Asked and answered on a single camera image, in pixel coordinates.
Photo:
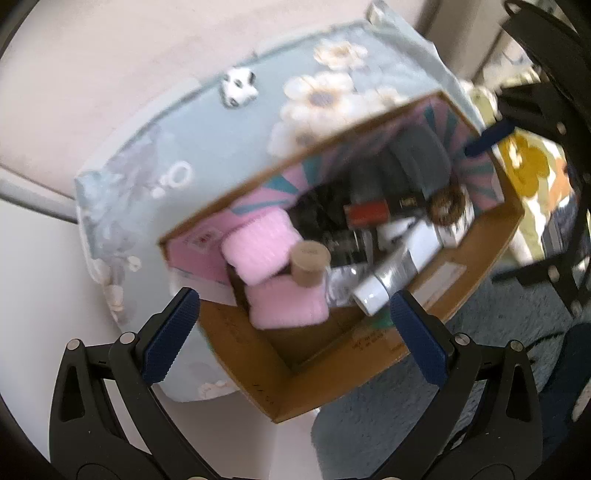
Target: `pink fluffy item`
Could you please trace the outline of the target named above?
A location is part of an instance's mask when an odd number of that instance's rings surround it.
[[[242,225],[222,241],[222,254],[246,285],[257,285],[290,261],[302,240],[285,210],[273,208]]]
[[[316,325],[329,317],[324,283],[305,288],[291,275],[279,275],[245,291],[251,323],[259,330]]]

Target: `silver bolt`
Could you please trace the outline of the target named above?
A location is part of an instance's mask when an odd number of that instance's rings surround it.
[[[570,304],[570,311],[573,312],[573,315],[575,317],[578,317],[579,315],[581,315],[583,313],[583,307],[581,306],[581,304],[578,300],[574,300]]]
[[[68,350],[76,350],[79,346],[80,346],[80,341],[78,340],[78,338],[73,338],[72,340],[70,340],[67,343],[66,348]]]
[[[470,343],[470,337],[468,337],[468,335],[465,333],[458,333],[453,339],[458,345],[466,346],[468,343]]]
[[[509,345],[516,352],[521,352],[523,350],[523,343],[521,343],[519,340],[512,340]]]
[[[125,332],[123,335],[119,337],[119,341],[124,344],[131,343],[135,340],[135,333],[134,332]]]
[[[558,282],[558,280],[560,280],[560,273],[558,272],[558,268],[556,268],[554,265],[550,265],[548,267],[548,276],[552,283]]]

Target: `beige bottle cap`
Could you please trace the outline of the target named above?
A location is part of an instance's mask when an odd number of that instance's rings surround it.
[[[291,276],[300,287],[315,287],[324,280],[330,265],[330,252],[322,244],[306,240],[295,244],[290,251]]]

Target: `small cow figurine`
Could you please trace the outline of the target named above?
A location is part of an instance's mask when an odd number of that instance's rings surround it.
[[[258,96],[254,87],[255,74],[246,67],[228,70],[222,79],[224,105],[237,108],[246,105]]]

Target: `blue textured pad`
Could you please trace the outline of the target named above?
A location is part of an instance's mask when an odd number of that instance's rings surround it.
[[[148,384],[161,382],[199,318],[199,294],[190,290],[154,336],[144,353],[142,377]]]
[[[510,120],[503,119],[492,124],[482,132],[482,135],[476,140],[468,143],[464,149],[467,157],[477,157],[478,155],[490,150],[501,140],[507,138],[515,131],[515,124]]]
[[[448,376],[445,351],[400,292],[390,300],[390,318],[425,380],[441,388]]]

